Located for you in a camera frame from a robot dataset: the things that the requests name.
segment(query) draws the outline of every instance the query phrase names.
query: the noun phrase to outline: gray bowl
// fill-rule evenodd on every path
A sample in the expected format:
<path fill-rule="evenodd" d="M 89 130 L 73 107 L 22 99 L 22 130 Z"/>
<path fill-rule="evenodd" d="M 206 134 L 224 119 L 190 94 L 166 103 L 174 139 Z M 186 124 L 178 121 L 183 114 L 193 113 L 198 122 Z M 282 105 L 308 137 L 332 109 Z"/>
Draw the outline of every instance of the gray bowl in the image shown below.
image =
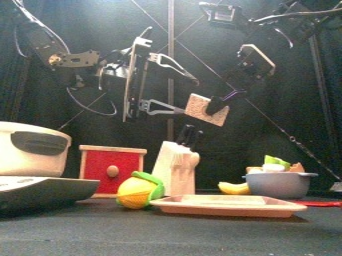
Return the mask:
<path fill-rule="evenodd" d="M 300 199 L 306 196 L 312 177 L 317 173 L 250 173 L 246 181 L 253 195 L 278 199 Z"/>

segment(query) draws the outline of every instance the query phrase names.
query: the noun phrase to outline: toy fruit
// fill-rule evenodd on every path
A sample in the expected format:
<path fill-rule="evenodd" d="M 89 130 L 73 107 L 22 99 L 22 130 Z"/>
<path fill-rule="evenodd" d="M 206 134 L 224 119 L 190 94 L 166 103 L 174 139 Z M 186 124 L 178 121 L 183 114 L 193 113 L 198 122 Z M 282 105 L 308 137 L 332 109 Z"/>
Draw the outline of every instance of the toy fruit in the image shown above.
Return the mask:
<path fill-rule="evenodd" d="M 274 156 L 265 156 L 265 164 L 281 164 L 285 167 L 285 171 L 289 171 L 292 164 Z"/>
<path fill-rule="evenodd" d="M 262 166 L 246 167 L 246 173 L 260 173 L 260 172 L 264 172 Z"/>
<path fill-rule="evenodd" d="M 142 209 L 150 201 L 163 197 L 163 182 L 146 172 L 134 171 L 118 189 L 117 203 L 131 209 Z"/>
<path fill-rule="evenodd" d="M 220 189 L 228 195 L 250 195 L 252 194 L 248 182 L 241 184 L 220 182 Z"/>
<path fill-rule="evenodd" d="M 305 167 L 301 163 L 293 164 L 289 172 L 305 172 Z"/>

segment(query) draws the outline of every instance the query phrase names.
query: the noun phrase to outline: metal pole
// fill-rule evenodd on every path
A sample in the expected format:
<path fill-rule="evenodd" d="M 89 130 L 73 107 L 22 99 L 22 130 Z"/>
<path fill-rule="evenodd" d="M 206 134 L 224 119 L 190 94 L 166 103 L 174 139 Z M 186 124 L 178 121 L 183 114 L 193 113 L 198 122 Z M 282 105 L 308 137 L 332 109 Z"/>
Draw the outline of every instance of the metal pole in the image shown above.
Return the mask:
<path fill-rule="evenodd" d="M 175 0 L 169 0 L 169 56 L 175 55 Z M 167 102 L 175 105 L 174 98 L 174 79 L 169 79 Z M 167 120 L 167 140 L 174 141 L 174 119 Z"/>

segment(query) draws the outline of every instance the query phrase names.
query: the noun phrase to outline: white pot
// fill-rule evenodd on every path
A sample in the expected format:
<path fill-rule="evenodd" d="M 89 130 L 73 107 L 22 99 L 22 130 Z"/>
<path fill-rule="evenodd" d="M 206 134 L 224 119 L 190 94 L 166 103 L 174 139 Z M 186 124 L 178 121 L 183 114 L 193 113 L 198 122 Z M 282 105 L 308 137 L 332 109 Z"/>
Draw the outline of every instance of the white pot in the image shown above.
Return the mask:
<path fill-rule="evenodd" d="M 61 177 L 71 137 L 35 125 L 0 122 L 0 175 Z"/>

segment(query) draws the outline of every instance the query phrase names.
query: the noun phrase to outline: white knife block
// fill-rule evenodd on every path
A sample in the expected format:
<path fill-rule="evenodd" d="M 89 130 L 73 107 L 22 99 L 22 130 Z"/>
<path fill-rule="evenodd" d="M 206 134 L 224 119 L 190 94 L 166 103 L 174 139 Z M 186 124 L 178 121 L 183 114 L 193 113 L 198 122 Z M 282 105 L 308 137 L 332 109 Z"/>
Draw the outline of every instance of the white knife block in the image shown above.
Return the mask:
<path fill-rule="evenodd" d="M 195 194 L 195 167 L 199 154 L 175 142 L 165 141 L 153 175 L 163 181 L 166 196 Z"/>

